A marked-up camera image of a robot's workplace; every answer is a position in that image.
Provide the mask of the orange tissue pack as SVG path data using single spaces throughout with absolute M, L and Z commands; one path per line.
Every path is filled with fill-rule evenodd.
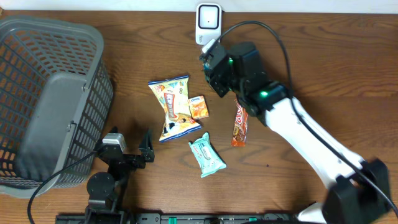
M 203 95 L 188 99 L 188 105 L 191 116 L 194 120 L 199 120 L 209 117 L 208 108 L 205 97 Z

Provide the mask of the orange Top chocolate bar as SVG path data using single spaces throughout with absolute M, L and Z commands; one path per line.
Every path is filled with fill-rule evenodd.
M 236 117 L 234 120 L 233 135 L 231 145 L 234 147 L 245 146 L 246 135 L 248 129 L 248 114 L 246 110 L 239 104 L 238 100 L 235 99 L 237 106 Z

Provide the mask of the yellow snack chip bag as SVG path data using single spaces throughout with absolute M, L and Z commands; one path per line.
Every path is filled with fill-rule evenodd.
M 192 118 L 188 105 L 188 79 L 189 75 L 182 75 L 148 82 L 165 113 L 160 142 L 177 139 L 201 129 L 201 125 Z

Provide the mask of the white wet wipes pack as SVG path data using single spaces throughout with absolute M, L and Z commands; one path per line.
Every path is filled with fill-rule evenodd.
M 201 138 L 189 142 L 188 145 L 200 166 L 201 178 L 214 174 L 227 167 L 211 146 L 210 135 L 208 133 L 204 133 Z

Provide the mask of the grey plastic shopping basket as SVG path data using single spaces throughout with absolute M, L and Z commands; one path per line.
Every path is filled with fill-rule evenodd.
M 113 87 L 92 26 L 30 16 L 1 20 L 1 193 L 74 187 L 108 117 Z

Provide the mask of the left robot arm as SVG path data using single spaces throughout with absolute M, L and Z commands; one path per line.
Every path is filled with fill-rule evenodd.
M 106 172 L 97 172 L 88 180 L 89 194 L 85 223 L 134 223 L 134 215 L 122 208 L 124 194 L 133 172 L 155 159 L 151 131 L 139 144 L 140 154 L 126 154 L 126 141 L 114 127 L 94 148 L 95 156 L 108 165 Z

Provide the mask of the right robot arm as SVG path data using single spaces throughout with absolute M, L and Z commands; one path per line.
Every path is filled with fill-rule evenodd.
M 328 194 L 296 216 L 301 223 L 371 223 L 397 207 L 390 199 L 389 172 L 350 151 L 325 131 L 293 96 L 292 89 L 268 79 L 252 42 L 225 49 L 211 40 L 202 48 L 206 81 L 283 137 L 314 169 Z

